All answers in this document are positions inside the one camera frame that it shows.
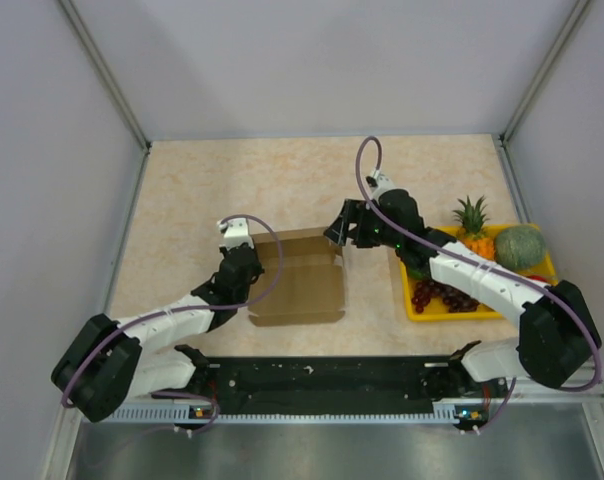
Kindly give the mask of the brown cardboard box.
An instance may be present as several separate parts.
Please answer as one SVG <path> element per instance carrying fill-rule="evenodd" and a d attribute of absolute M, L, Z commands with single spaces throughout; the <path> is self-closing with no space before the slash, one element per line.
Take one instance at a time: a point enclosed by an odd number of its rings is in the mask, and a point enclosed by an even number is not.
<path fill-rule="evenodd" d="M 278 233 L 283 255 L 268 233 L 255 234 L 254 246 L 264 269 L 251 287 L 250 299 L 275 288 L 248 308 L 257 327 L 334 324 L 345 315 L 346 279 L 343 250 L 324 236 L 322 227 Z"/>

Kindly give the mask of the purple grape bunch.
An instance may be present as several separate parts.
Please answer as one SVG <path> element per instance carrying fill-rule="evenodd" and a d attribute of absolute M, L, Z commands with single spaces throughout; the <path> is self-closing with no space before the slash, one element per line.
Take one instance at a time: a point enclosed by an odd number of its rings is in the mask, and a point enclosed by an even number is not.
<path fill-rule="evenodd" d="M 477 310 L 480 303 L 449 285 L 433 280 L 421 280 L 416 284 L 411 304 L 417 313 L 423 313 L 433 299 L 439 299 L 449 313 L 466 313 Z"/>

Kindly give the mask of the green lime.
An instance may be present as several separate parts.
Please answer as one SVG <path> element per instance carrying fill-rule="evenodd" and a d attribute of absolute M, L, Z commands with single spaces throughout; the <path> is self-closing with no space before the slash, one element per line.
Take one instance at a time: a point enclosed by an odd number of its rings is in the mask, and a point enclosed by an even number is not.
<path fill-rule="evenodd" d="M 414 280 L 425 280 L 425 279 L 431 278 L 430 270 L 426 266 L 423 266 L 423 267 L 407 266 L 406 271 L 407 271 L 407 275 L 410 278 L 413 278 Z"/>

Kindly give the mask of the green melon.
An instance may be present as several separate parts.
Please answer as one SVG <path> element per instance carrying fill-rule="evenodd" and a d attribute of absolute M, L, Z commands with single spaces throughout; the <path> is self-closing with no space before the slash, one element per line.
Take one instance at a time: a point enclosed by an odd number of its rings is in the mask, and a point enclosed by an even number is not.
<path fill-rule="evenodd" d="M 534 267 L 547 253 L 542 234 L 532 225 L 508 227 L 497 234 L 494 243 L 496 261 L 511 271 Z"/>

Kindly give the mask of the orange pineapple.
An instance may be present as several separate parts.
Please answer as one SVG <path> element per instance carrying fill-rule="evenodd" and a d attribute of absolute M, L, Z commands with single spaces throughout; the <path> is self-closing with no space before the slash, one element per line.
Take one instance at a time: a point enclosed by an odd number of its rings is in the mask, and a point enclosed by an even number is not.
<path fill-rule="evenodd" d="M 460 208 L 453 211 L 453 216 L 459 223 L 457 238 L 473 253 L 494 261 L 495 243 L 486 230 L 486 197 L 481 196 L 472 201 L 467 196 L 465 199 L 458 199 L 458 203 Z"/>

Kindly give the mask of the yellow plastic tray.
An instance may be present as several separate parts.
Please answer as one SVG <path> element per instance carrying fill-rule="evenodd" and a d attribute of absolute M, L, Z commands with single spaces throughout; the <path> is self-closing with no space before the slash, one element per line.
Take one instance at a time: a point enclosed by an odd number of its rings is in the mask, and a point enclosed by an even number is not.
<path fill-rule="evenodd" d="M 489 236 L 495 240 L 498 233 L 512 226 L 516 225 L 489 225 L 486 230 Z M 523 279 L 530 280 L 540 287 L 554 286 L 559 282 L 548 249 L 540 264 L 520 271 L 511 271 L 499 263 L 496 266 L 470 266 L 446 256 L 443 272 L 433 281 L 462 291 L 477 300 L 480 305 L 474 312 L 449 313 L 439 299 L 433 299 L 423 313 L 417 313 L 411 304 L 411 297 L 416 284 L 421 280 L 410 278 L 404 265 L 400 267 L 400 271 L 406 314 L 413 322 L 505 318 L 517 323 L 523 312 L 523 304 L 534 303 L 542 297 L 537 290 L 525 286 L 522 283 Z M 544 277 L 547 283 L 526 278 L 527 275 L 534 274 Z"/>

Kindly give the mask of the left aluminium frame post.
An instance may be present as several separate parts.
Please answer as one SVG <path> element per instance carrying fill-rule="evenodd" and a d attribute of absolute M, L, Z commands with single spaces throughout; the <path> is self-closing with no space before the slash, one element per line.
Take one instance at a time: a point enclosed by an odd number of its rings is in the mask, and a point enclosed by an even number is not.
<path fill-rule="evenodd" d="M 100 51 L 75 2 L 71 0 L 56 0 L 55 4 L 62 13 L 71 32 L 78 40 L 91 68 L 123 124 L 142 152 L 147 154 L 151 147 L 151 141 L 143 132 L 130 103 L 126 99 L 112 69 Z"/>

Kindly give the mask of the aluminium frame post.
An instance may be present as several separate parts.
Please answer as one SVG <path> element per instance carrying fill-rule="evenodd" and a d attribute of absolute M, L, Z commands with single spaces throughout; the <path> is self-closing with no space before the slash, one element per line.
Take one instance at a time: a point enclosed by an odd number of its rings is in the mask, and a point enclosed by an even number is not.
<path fill-rule="evenodd" d="M 123 124 L 142 152 L 147 154 L 151 147 L 151 141 L 143 132 L 130 103 L 126 99 L 112 69 L 100 51 L 75 2 L 71 0 L 56 0 L 55 4 L 62 13 L 71 32 L 78 40 L 91 68 Z"/>
<path fill-rule="evenodd" d="M 594 1 L 592 0 L 578 0 L 572 2 L 568 15 L 543 56 L 541 63 L 521 96 L 506 127 L 496 137 L 500 148 L 506 149 L 508 143 L 515 137 L 522 123 L 535 105 L 538 97 L 549 82 L 558 62 L 569 48 L 573 38 L 588 17 L 593 4 Z"/>

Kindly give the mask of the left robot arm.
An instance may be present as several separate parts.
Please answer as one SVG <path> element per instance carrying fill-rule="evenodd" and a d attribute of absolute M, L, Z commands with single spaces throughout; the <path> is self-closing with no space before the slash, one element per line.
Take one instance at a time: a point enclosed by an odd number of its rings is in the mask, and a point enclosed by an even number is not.
<path fill-rule="evenodd" d="M 100 422 L 125 401 L 156 391 L 202 394 L 207 370 L 175 343 L 227 323 L 247 305 L 264 273 L 248 244 L 222 252 L 218 270 L 181 299 L 138 316 L 112 319 L 102 313 L 87 320 L 51 373 L 62 406 Z"/>

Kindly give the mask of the right aluminium frame post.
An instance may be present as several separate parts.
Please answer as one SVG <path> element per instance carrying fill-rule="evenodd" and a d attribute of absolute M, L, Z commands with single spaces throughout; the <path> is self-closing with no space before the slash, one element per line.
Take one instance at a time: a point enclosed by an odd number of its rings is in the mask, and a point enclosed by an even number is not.
<path fill-rule="evenodd" d="M 541 63 L 521 96 L 506 127 L 496 137 L 500 148 L 506 149 L 508 143 L 515 137 L 522 123 L 535 105 L 538 97 L 549 82 L 558 62 L 569 48 L 573 38 L 588 17 L 593 4 L 594 1 L 592 0 L 578 0 L 572 2 L 568 15 L 543 56 Z"/>

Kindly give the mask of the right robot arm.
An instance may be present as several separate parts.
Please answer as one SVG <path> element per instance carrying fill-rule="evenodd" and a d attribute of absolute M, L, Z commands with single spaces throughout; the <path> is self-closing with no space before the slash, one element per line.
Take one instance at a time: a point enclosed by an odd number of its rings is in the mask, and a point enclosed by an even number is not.
<path fill-rule="evenodd" d="M 426 226 L 407 191 L 345 200 L 324 235 L 339 246 L 392 248 L 406 267 L 469 295 L 517 328 L 513 338 L 463 349 L 461 363 L 448 372 L 456 393 L 469 396 L 485 381 L 524 376 L 563 390 L 587 361 L 595 373 L 584 387 L 599 382 L 601 340 L 577 286 L 537 282 L 481 258 L 455 237 Z"/>

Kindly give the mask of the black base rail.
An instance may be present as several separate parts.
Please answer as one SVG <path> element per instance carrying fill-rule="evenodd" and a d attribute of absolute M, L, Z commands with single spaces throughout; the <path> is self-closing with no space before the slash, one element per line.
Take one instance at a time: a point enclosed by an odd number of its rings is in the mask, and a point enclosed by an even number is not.
<path fill-rule="evenodd" d="M 158 397 L 214 399 L 225 415 L 427 414 L 442 399 L 484 403 L 507 393 L 446 356 L 209 357 L 186 386 Z"/>

